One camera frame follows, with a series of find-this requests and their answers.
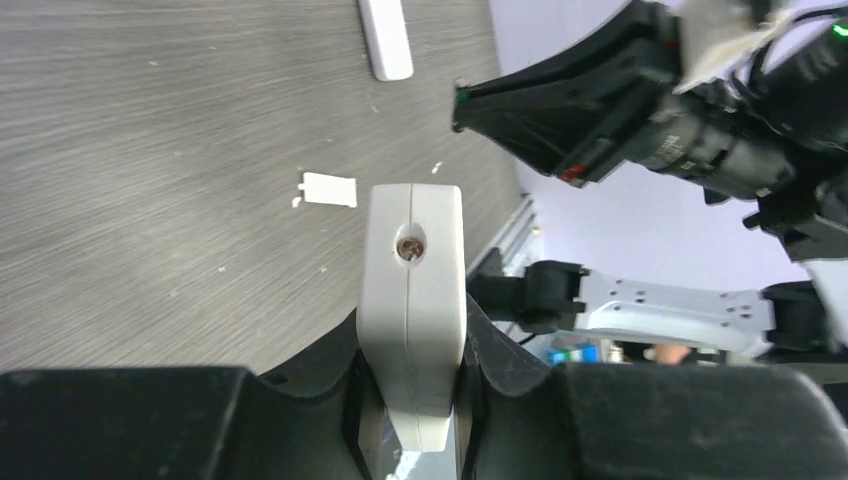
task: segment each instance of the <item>white debris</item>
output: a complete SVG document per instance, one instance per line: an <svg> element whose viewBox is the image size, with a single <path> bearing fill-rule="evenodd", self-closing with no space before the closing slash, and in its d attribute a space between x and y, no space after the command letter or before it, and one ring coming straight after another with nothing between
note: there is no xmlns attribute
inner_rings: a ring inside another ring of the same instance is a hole
<svg viewBox="0 0 848 480"><path fill-rule="evenodd" d="M355 178L306 172L303 174L303 183L297 188L303 192L304 202L356 208Z"/></svg>

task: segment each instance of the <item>person's hand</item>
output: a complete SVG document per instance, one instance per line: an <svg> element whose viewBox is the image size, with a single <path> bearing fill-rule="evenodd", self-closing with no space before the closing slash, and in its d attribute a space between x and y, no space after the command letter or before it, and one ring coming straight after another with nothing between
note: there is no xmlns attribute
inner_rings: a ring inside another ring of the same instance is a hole
<svg viewBox="0 0 848 480"><path fill-rule="evenodd" d="M654 345L654 363L677 365L689 355L689 347L680 345Z"/></svg>

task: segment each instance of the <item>white rectangular object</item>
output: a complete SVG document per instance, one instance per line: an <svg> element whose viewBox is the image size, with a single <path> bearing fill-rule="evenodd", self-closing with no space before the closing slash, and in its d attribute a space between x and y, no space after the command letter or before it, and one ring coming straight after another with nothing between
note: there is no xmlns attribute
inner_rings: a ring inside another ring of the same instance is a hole
<svg viewBox="0 0 848 480"><path fill-rule="evenodd" d="M298 185L303 191L303 201L326 205L344 205L356 208L356 179L304 173L303 183Z"/></svg>
<svg viewBox="0 0 848 480"><path fill-rule="evenodd" d="M412 51L401 0L359 0L374 76L383 82L412 76Z"/></svg>
<svg viewBox="0 0 848 480"><path fill-rule="evenodd" d="M399 249L410 240L418 248ZM403 449L443 451L466 335L459 189L374 187L365 241L362 352Z"/></svg>

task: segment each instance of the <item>bolt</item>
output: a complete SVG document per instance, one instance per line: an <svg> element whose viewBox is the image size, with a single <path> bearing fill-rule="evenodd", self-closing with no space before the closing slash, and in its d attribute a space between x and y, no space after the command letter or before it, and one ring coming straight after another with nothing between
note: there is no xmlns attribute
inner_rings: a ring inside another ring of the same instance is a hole
<svg viewBox="0 0 848 480"><path fill-rule="evenodd" d="M397 244L397 253L400 258L411 262L424 255L424 243L414 237L402 238Z"/></svg>

